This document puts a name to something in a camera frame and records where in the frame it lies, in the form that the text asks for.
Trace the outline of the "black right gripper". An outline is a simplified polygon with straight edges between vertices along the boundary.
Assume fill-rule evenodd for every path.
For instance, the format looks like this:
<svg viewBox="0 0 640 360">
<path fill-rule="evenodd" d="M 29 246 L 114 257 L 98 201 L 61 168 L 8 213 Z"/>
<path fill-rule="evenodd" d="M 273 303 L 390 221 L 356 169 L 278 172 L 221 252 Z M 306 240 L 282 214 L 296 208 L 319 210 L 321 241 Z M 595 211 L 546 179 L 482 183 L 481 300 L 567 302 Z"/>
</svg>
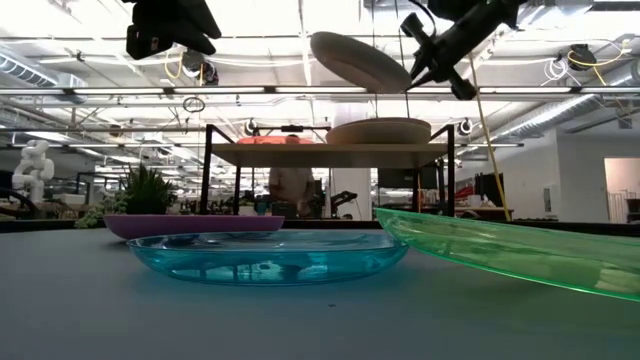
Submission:
<svg viewBox="0 0 640 360">
<path fill-rule="evenodd" d="M 413 53 L 411 84 L 405 91 L 430 82 L 448 81 L 451 92 L 458 100 L 472 100 L 477 89 L 459 75 L 455 65 L 504 23 L 504 2 L 477 2 L 468 10 L 463 10 L 454 24 L 439 35 L 428 35 L 416 13 L 408 15 L 400 29 L 413 38 L 419 48 Z"/>
</svg>

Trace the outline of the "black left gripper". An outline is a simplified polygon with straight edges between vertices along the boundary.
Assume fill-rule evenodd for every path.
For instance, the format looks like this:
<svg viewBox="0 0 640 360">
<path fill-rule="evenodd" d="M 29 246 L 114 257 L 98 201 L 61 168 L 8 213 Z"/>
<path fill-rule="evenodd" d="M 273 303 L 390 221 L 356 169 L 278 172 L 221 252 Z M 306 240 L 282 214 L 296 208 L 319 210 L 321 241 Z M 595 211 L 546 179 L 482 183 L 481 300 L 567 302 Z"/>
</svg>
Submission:
<svg viewBox="0 0 640 360">
<path fill-rule="evenodd" d="M 211 39 L 222 36 L 205 0 L 123 0 L 132 3 L 126 52 L 141 60 L 169 50 L 174 44 L 205 55 L 216 48 Z"/>
</svg>

